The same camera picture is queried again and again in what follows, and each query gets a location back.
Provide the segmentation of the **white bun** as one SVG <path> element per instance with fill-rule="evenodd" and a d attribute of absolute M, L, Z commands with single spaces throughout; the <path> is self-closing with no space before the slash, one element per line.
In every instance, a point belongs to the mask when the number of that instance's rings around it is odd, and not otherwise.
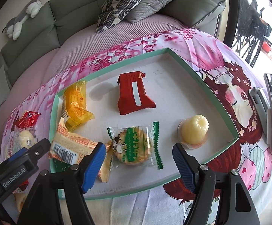
<path fill-rule="evenodd" d="M 4 157 L 8 159 L 22 148 L 29 149 L 36 143 L 34 130 L 32 128 L 16 129 L 9 138 L 9 142 L 4 149 Z"/>

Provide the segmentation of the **green white biscuit pack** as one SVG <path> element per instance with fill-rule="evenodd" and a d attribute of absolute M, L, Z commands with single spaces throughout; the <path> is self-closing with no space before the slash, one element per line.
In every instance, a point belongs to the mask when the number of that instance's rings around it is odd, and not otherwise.
<path fill-rule="evenodd" d="M 70 164 L 64 163 L 56 159 L 53 159 L 53 163 L 54 163 L 55 172 L 63 172 L 63 171 L 66 171 L 70 167 Z"/>

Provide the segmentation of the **orange barcode cake pack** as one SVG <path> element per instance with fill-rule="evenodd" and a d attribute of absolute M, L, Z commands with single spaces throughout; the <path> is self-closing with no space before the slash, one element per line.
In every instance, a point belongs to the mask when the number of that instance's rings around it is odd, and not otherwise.
<path fill-rule="evenodd" d="M 49 158 L 55 158 L 69 165 L 79 164 L 84 156 L 90 155 L 98 143 L 70 132 L 60 118 L 57 131 L 50 146 Z M 113 151 L 111 141 L 105 144 L 106 155 L 98 172 L 101 182 L 108 182 L 112 164 Z"/>

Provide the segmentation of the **yellow jelly cup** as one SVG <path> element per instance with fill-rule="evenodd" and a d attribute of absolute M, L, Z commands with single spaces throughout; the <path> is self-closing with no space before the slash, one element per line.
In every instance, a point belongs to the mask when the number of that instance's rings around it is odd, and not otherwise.
<path fill-rule="evenodd" d="M 178 140 L 186 148 L 197 149 L 205 144 L 208 138 L 209 121 L 203 115 L 187 118 L 178 126 Z"/>

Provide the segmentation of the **green rice cracker pack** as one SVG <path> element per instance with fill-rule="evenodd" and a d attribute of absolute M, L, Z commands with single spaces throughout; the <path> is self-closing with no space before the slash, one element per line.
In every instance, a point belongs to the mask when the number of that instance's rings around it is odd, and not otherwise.
<path fill-rule="evenodd" d="M 158 150 L 160 124 L 127 128 L 108 127 L 114 163 L 127 166 L 152 166 L 163 169 Z"/>

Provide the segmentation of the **yellow cake clear pack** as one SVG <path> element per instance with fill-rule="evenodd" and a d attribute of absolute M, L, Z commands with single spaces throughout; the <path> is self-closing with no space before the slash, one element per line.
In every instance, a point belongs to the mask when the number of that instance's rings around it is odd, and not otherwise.
<path fill-rule="evenodd" d="M 95 118 L 87 110 L 85 80 L 73 83 L 64 91 L 61 117 L 69 131 Z"/>

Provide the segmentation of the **red milk biscuit pack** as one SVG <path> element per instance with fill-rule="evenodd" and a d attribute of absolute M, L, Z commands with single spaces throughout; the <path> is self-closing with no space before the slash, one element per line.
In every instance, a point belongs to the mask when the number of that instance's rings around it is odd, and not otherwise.
<path fill-rule="evenodd" d="M 146 74 L 140 71 L 119 75 L 120 97 L 118 109 L 120 115 L 126 115 L 141 109 L 155 108 L 155 102 L 146 94 L 143 78 Z"/>

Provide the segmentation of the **long red patterned pack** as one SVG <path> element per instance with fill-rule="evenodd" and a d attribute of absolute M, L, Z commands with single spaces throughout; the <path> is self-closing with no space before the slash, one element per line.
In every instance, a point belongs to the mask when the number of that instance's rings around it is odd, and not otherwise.
<path fill-rule="evenodd" d="M 19 185 L 19 187 L 13 193 L 24 193 L 29 185 L 29 181 L 25 180 L 23 183 Z"/>

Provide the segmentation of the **white flower print pack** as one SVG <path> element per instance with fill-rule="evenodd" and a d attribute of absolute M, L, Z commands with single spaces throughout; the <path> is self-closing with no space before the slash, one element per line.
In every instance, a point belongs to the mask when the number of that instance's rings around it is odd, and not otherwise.
<path fill-rule="evenodd" d="M 21 212 L 24 202 L 27 198 L 27 195 L 25 193 L 14 193 L 14 198 L 17 205 L 17 209 L 19 212 Z"/>

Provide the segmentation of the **red gold coin snack bag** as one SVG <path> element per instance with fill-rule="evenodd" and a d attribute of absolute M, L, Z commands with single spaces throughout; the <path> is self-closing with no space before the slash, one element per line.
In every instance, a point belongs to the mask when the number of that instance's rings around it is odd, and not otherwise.
<path fill-rule="evenodd" d="M 40 115 L 38 112 L 25 111 L 21 117 L 15 120 L 14 125 L 20 129 L 34 127 Z"/>

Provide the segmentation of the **pink cartoon print cloth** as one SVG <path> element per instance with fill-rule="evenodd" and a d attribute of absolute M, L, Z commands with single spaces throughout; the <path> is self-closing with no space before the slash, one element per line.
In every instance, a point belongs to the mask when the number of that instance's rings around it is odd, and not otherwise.
<path fill-rule="evenodd" d="M 1 145 L 1 160 L 7 157 L 11 143 L 11 126 L 16 117 L 25 111 L 40 113 L 36 130 L 44 137 L 49 134 L 49 119 L 53 99 L 57 92 L 73 82 L 101 69 L 148 52 L 169 48 L 179 55 L 221 102 L 233 120 L 239 140 L 221 155 L 209 162 L 217 171 L 237 169 L 249 190 L 258 213 L 262 213 L 272 201 L 272 154 L 263 137 L 263 130 L 257 110 L 248 92 L 261 86 L 263 80 L 235 52 L 218 39 L 195 29 L 180 29 L 128 40 L 110 46 L 90 56 L 74 53 L 66 60 L 65 67 L 57 75 L 45 79 L 40 86 L 33 87 L 31 94 L 19 100 L 8 115 Z M 149 115 L 156 114 L 160 123 L 161 147 L 168 149 L 173 142 L 166 137 L 168 118 L 179 121 L 186 118 L 186 101 L 174 90 L 185 87 L 192 93 L 188 100 L 195 105 L 207 103 L 207 98 L 198 96 L 193 83 L 187 83 L 180 72 L 174 75 L 174 85 L 164 79 L 162 73 L 147 73 L 145 89 L 156 103 L 156 108 L 120 115 L 117 102 L 119 90 L 116 86 L 98 90 L 100 99 L 106 101 L 106 92 L 111 94 L 109 105 L 116 120 L 107 116 L 102 108 L 94 111 L 95 118 L 90 125 L 107 136 L 107 127 L 125 127 L 132 123 L 148 123 Z M 189 212 L 193 195 L 182 187 L 181 180 L 174 180 L 137 194 L 121 198 L 91 201 L 91 213 L 97 224 L 173 224 L 181 222 Z"/>

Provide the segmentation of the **pink sofa seat cover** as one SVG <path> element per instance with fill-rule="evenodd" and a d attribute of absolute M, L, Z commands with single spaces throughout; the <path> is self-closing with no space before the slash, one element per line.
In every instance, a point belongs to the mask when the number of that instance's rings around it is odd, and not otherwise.
<path fill-rule="evenodd" d="M 95 25 L 77 32 L 57 49 L 36 60 L 17 79 L 5 102 L 0 106 L 0 148 L 7 119 L 30 94 L 38 90 L 57 74 L 83 59 L 132 39 L 177 29 L 185 29 L 182 22 L 161 14 L 151 15 L 137 23 L 124 20 L 105 32 L 97 34 Z"/>

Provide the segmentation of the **grey-green sofa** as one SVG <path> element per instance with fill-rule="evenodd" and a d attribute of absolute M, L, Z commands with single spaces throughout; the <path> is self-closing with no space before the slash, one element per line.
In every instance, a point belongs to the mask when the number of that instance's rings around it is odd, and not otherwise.
<path fill-rule="evenodd" d="M 9 87 L 43 55 L 60 48 L 77 32 L 95 25 L 103 0 L 51 0 L 39 14 L 24 23 L 16 41 L 8 41 L 0 51 Z M 225 0 L 172 0 L 156 14 L 172 17 L 186 27 L 216 34 Z"/>

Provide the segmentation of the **black drying rack outside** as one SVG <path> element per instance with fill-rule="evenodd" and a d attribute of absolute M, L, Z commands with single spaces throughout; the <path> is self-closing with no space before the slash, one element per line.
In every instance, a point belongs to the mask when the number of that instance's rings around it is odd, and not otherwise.
<path fill-rule="evenodd" d="M 258 10 L 256 0 L 249 2 L 242 0 L 238 24 L 232 48 L 241 56 L 251 67 L 253 67 L 260 54 L 262 44 L 272 31 L 269 23 L 265 22 L 262 14 L 265 8 Z"/>

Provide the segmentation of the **black white patterned pillow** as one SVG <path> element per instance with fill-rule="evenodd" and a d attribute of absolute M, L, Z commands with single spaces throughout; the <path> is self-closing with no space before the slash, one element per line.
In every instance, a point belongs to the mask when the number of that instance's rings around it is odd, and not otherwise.
<path fill-rule="evenodd" d="M 142 0 L 105 0 L 98 15 L 96 33 L 102 33 L 121 22 Z"/>

